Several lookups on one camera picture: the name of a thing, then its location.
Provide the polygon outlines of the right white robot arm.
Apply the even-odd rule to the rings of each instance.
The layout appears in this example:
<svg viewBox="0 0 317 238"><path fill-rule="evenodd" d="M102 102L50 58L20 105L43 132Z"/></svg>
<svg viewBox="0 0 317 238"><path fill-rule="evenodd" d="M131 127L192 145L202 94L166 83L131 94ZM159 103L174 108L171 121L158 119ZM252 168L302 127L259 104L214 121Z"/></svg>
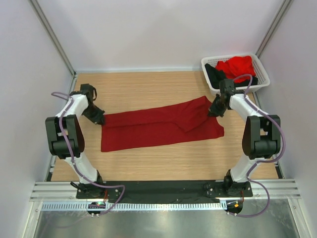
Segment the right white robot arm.
<svg viewBox="0 0 317 238"><path fill-rule="evenodd" d="M230 169L222 183L209 185L210 197L238 197L243 193L251 195L249 177L259 163L269 163L281 149L280 117L269 115L255 105L245 90L238 90L232 79L219 84L209 108L210 117L222 117L227 110L234 110L245 122L242 137L243 154L238 163Z"/></svg>

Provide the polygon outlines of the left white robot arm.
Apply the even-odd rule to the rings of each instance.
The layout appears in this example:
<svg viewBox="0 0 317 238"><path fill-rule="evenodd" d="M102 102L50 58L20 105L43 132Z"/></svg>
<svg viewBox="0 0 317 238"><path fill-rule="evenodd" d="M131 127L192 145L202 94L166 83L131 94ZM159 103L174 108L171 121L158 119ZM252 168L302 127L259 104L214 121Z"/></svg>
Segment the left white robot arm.
<svg viewBox="0 0 317 238"><path fill-rule="evenodd" d="M78 184L70 183L77 189L77 198L101 198L106 192L105 184L84 153L85 140L79 123L84 116L93 124L105 124L105 112L94 104L97 90L91 84L82 84L80 90L70 94L52 92L51 95L67 103L56 116L45 120L49 151L68 163L78 176Z"/></svg>

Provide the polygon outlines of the dark red t-shirt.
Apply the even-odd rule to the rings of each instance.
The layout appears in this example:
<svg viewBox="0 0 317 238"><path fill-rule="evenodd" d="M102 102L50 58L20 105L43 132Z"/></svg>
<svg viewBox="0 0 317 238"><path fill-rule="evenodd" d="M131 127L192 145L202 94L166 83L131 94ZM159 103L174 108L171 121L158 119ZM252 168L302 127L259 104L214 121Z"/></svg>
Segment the dark red t-shirt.
<svg viewBox="0 0 317 238"><path fill-rule="evenodd" d="M202 96L180 104L105 115L101 151L217 139L224 128L209 117L211 102Z"/></svg>

